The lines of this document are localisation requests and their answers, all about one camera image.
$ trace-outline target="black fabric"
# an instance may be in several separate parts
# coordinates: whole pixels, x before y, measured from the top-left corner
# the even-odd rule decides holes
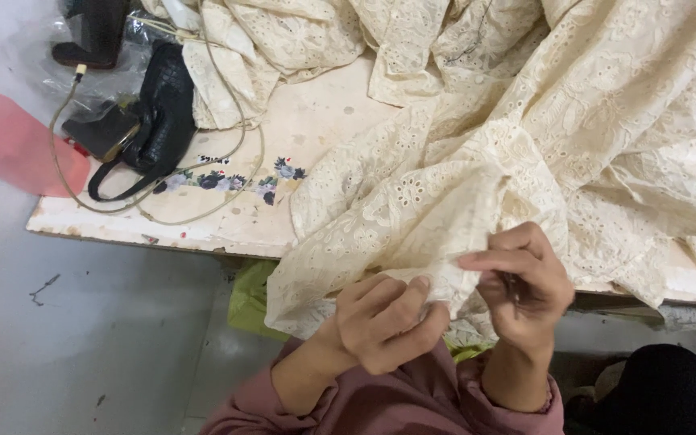
[[[193,121],[193,88],[182,58],[182,46],[157,43],[141,84],[139,100],[130,106],[139,116],[141,128],[117,159],[104,163],[93,174],[87,185],[91,198],[100,202],[123,200],[173,172],[197,130]],[[101,198],[98,187],[121,162],[143,178],[116,197]]]
[[[586,420],[608,435],[696,435],[696,354],[672,344],[638,349]]]

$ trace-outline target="black handbag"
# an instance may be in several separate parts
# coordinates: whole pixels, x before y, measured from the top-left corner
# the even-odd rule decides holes
[[[140,130],[116,159],[104,163],[93,174],[87,185],[91,198],[100,202],[124,200],[176,169],[197,131],[193,120],[193,90],[193,80],[182,58],[182,46],[156,43],[139,100],[128,106],[139,117]],[[99,185],[121,162],[143,178],[116,197],[99,197]]]

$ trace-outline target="person's right hand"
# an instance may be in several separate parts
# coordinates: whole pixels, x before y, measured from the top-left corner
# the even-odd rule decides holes
[[[374,277],[343,288],[337,296],[335,314],[314,335],[338,371],[361,364],[373,375],[396,370],[399,365],[430,352],[450,324],[443,302],[433,302],[421,320],[429,295],[429,281],[423,276],[410,284],[387,275]]]
[[[491,235],[487,251],[463,255],[458,264],[482,272],[477,290],[501,340],[526,354],[551,355],[555,324],[573,301],[574,286],[536,223]],[[519,276],[515,294],[508,292],[503,272]]]

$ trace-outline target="table surface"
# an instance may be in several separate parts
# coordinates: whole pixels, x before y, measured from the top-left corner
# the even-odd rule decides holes
[[[265,121],[261,124],[265,135],[264,155],[260,133],[252,130],[228,162],[198,168],[183,185],[150,195],[141,202],[141,209],[160,221],[192,218],[234,194],[222,191],[227,182],[218,185],[218,175],[231,178],[237,174],[247,178],[262,156],[262,166],[249,184],[249,191],[240,193],[234,201],[208,217],[189,224],[166,226],[151,222],[136,208],[117,214],[99,214],[77,206],[71,198],[42,197],[26,229],[38,234],[100,242],[281,258],[295,241],[289,197],[302,180],[292,176],[291,170],[281,172],[276,166],[283,163],[295,171],[302,170],[307,176],[309,168],[331,146],[350,140],[354,134],[399,110],[367,97],[372,65],[370,56],[362,56],[351,65],[311,81],[281,85],[273,91]],[[235,147],[239,137],[240,130],[198,133],[179,167],[199,163],[205,156],[222,156]],[[98,163],[93,161],[91,173],[97,167]],[[211,177],[212,171],[215,171],[214,177]],[[112,196],[128,188],[136,179],[132,171],[120,166],[102,185],[101,194]],[[87,188],[80,198],[92,202]],[[113,209],[120,204],[102,203],[97,207]],[[696,265],[677,244],[671,251],[667,284],[670,287],[667,299],[696,302]],[[582,286],[578,290],[626,294],[610,284]]]

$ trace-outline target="embroidered eyelet fabric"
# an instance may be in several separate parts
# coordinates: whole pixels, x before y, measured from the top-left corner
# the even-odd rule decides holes
[[[429,275],[456,342],[494,339],[479,275],[452,260],[525,221],[575,284],[614,282],[652,307],[671,239],[696,257],[696,0],[211,3],[254,44],[244,55],[209,31],[238,55],[254,116],[274,82],[348,64],[365,44],[377,51],[368,95],[403,107],[293,193],[298,244],[268,280],[268,326],[306,338],[337,291],[383,271]],[[216,115],[224,95],[206,96],[205,60],[187,64],[196,118],[237,119]],[[260,65],[271,73],[254,78]]]

